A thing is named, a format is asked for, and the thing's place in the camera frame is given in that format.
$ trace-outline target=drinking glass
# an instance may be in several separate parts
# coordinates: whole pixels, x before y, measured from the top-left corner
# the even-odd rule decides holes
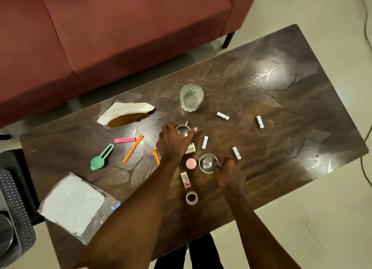
[[[195,111],[202,103],[203,98],[203,89],[197,84],[187,84],[181,89],[181,106],[186,111]]]

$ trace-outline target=black sofa leg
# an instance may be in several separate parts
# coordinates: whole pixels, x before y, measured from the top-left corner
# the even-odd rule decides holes
[[[223,49],[226,49],[229,46],[229,44],[231,42],[231,39],[234,36],[234,34],[235,34],[235,31],[227,34],[226,39],[224,41],[224,44],[222,45]]]
[[[12,136],[9,135],[9,134],[0,135],[0,141],[10,140],[11,138],[12,138]]]

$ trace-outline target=sofa armrest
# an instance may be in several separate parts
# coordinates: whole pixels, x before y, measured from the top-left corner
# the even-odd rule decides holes
[[[229,1],[231,3],[231,10],[222,28],[220,37],[240,29],[254,2],[254,0]]]

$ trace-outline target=person's legs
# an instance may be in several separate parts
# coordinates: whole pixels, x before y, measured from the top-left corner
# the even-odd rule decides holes
[[[211,234],[206,234],[189,243],[192,269],[224,269]]]
[[[176,250],[158,258],[154,269],[183,269],[187,246],[182,246]]]

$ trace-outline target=pink jar lid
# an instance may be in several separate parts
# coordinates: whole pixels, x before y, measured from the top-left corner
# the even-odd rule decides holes
[[[186,167],[189,169],[194,169],[196,167],[196,160],[195,159],[188,159],[186,160]]]

